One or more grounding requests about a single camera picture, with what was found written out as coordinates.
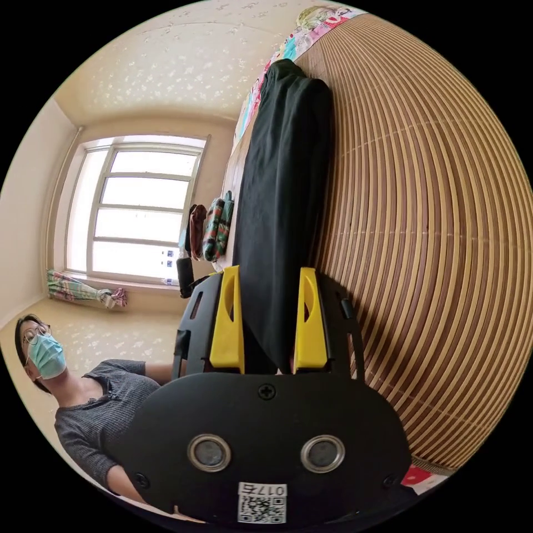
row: green patterned fabric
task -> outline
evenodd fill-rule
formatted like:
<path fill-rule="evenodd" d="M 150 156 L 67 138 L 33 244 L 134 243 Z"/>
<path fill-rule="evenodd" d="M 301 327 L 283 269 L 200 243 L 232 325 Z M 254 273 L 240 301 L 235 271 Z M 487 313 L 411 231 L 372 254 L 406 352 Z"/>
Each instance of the green patterned fabric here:
<path fill-rule="evenodd" d="M 229 228 L 232 224 L 233 206 L 235 202 L 232 200 L 232 192 L 229 190 L 224 197 L 224 208 L 220 217 L 217 232 L 217 259 L 226 253 L 228 246 Z"/>
<path fill-rule="evenodd" d="M 217 260 L 217 235 L 220 218 L 224 209 L 224 200 L 222 198 L 215 198 L 211 207 L 207 211 L 206 225 L 204 239 L 202 243 L 202 250 L 204 259 L 206 261 Z"/>

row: circular sensor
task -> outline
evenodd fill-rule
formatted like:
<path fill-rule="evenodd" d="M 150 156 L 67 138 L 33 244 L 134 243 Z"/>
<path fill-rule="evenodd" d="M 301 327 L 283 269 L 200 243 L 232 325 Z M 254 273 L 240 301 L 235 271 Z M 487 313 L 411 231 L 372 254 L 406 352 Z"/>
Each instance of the circular sensor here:
<path fill-rule="evenodd" d="M 344 444 L 332 435 L 319 435 L 307 441 L 301 449 L 301 462 L 315 474 L 335 470 L 344 459 Z"/>
<path fill-rule="evenodd" d="M 224 470 L 231 460 L 231 451 L 224 439 L 217 435 L 198 435 L 189 444 L 189 461 L 204 472 Z"/>

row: screw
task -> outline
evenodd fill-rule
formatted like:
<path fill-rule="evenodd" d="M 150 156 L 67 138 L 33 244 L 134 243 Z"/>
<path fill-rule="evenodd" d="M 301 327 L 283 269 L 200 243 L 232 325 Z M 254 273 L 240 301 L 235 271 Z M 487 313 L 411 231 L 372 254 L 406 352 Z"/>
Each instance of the screw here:
<path fill-rule="evenodd" d="M 147 489 L 150 487 L 150 482 L 148 481 L 148 478 L 140 473 L 135 474 L 135 481 L 139 484 L 140 487 L 143 489 Z"/>
<path fill-rule="evenodd" d="M 276 389 L 272 385 L 269 385 L 267 383 L 259 387 L 258 393 L 259 393 L 259 397 L 262 400 L 271 400 L 274 396 L 276 396 Z"/>
<path fill-rule="evenodd" d="M 394 474 L 386 477 L 384 480 L 383 480 L 383 487 L 385 487 L 386 489 L 389 489 L 391 488 L 394 484 L 396 483 L 396 476 Z"/>

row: window frame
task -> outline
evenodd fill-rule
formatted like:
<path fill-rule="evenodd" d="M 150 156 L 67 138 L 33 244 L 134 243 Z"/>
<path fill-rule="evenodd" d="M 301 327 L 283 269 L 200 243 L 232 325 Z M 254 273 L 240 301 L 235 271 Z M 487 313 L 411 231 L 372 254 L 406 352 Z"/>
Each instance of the window frame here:
<path fill-rule="evenodd" d="M 116 142 L 123 138 L 114 138 L 111 143 L 104 145 L 93 145 L 88 143 L 89 146 L 84 146 L 84 154 L 77 169 L 76 181 L 74 183 L 74 188 L 69 200 L 69 207 L 67 213 L 67 227 L 65 233 L 65 242 L 64 242 L 64 265 L 65 273 L 80 278 L 90 278 L 90 279 L 100 279 L 100 280 L 110 280 L 122 282 L 124 284 L 144 284 L 151 286 L 165 286 L 158 278 L 151 278 L 147 276 L 137 276 L 130 274 L 116 274 L 97 271 L 93 269 L 93 243 L 94 242 L 116 242 L 116 243 L 133 243 L 133 244 L 147 244 L 147 245 L 157 245 L 161 247 L 177 248 L 178 243 L 175 242 L 165 242 L 165 241 L 151 241 L 144 239 L 124 239 L 124 238 L 111 238 L 111 237 L 96 237 L 96 223 L 98 210 L 100 208 L 118 208 L 118 209 L 134 209 L 134 210 L 146 210 L 151 212 L 170 212 L 170 213 L 181 213 L 182 214 L 182 223 L 179 230 L 179 234 L 187 227 L 188 222 L 188 213 L 190 206 L 192 205 L 195 190 L 196 190 L 196 178 L 199 172 L 199 168 L 202 164 L 202 160 L 205 154 L 205 149 L 207 147 L 207 141 L 205 140 L 204 147 L 194 147 L 183 144 L 170 144 L 170 143 L 157 143 L 157 142 Z M 78 188 L 79 179 L 83 165 L 86 161 L 87 154 L 93 152 L 102 152 L 107 151 L 104 163 L 100 170 L 100 175 L 98 177 L 97 185 L 94 191 L 94 196 L 91 203 L 90 215 L 89 215 L 89 225 L 87 229 L 87 258 L 86 258 L 86 270 L 74 270 L 68 268 L 67 263 L 67 248 L 68 248 L 68 231 L 69 225 L 72 221 L 72 206 L 74 202 L 74 197 L 76 190 Z M 191 176 L 182 176 L 177 174 L 154 174 L 154 173 L 139 173 L 139 172 L 111 172 L 115 157 L 119 152 L 162 152 L 162 153 L 173 153 L 173 154 L 182 154 L 182 155 L 194 155 L 196 156 L 196 161 L 192 170 Z M 129 204 L 104 204 L 102 199 L 105 193 L 105 187 L 107 186 L 107 180 L 111 177 L 125 177 L 125 178 L 158 178 L 158 179 L 172 179 L 177 181 L 188 182 L 187 193 L 185 196 L 185 201 L 183 209 L 172 209 L 172 208 L 155 208 L 148 206 L 138 206 L 138 205 L 129 205 Z M 177 278 L 177 272 L 174 273 L 173 279 Z"/>

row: bamboo mat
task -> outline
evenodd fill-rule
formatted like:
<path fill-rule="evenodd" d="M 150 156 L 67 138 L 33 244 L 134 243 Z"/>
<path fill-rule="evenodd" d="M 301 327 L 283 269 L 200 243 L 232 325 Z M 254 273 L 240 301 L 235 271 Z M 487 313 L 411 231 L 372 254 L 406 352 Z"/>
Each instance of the bamboo mat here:
<path fill-rule="evenodd" d="M 335 102 L 314 266 L 353 296 L 368 383 L 412 454 L 454 471 L 500 420 L 533 349 L 527 176 L 475 88 L 378 17 L 340 25 L 295 63 Z M 240 188 L 252 127 L 226 188 Z"/>

